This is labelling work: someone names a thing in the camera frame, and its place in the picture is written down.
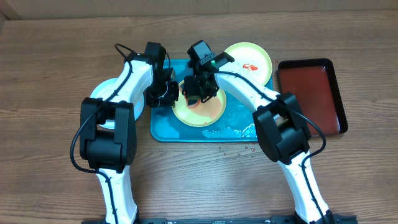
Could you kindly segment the light blue plate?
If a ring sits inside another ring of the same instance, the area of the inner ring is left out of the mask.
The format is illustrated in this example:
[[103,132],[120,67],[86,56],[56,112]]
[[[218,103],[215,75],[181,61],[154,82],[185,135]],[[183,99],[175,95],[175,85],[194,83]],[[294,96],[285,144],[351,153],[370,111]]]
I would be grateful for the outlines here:
[[[108,92],[108,90],[114,85],[116,80],[117,80],[117,78],[111,78],[111,79],[108,79],[108,80],[100,83],[92,91],[90,97],[91,98],[102,98],[102,99],[105,100],[106,97],[103,96],[103,94]],[[137,98],[137,101],[134,102],[134,117],[135,117],[135,120],[137,120],[141,116],[141,113],[144,110],[144,103],[145,103],[144,95],[141,95],[141,97]],[[107,120],[104,124],[101,124],[100,126],[102,128],[105,128],[105,129],[114,129],[114,120]]]

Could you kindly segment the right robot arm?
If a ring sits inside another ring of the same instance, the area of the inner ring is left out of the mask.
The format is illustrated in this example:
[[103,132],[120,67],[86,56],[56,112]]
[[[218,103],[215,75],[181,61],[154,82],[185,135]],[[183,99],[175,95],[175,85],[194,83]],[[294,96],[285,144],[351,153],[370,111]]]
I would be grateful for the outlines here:
[[239,70],[234,58],[215,55],[200,40],[187,51],[193,74],[184,78],[183,95],[188,102],[206,103],[218,90],[233,95],[252,112],[257,141],[264,154],[280,165],[292,192],[298,223],[334,223],[312,171],[309,126],[314,122],[302,114],[291,93],[280,94],[259,84]]

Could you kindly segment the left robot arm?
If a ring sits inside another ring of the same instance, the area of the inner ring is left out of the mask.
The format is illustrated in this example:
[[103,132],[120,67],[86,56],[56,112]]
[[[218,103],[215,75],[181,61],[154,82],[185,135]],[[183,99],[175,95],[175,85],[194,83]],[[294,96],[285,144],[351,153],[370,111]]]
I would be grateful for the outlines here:
[[80,127],[72,146],[88,161],[87,173],[97,176],[104,196],[103,223],[134,223],[138,208],[132,196],[130,166],[137,150],[136,119],[145,105],[173,107],[178,83],[166,49],[148,42],[144,53],[130,51],[117,79],[96,87],[81,103]]

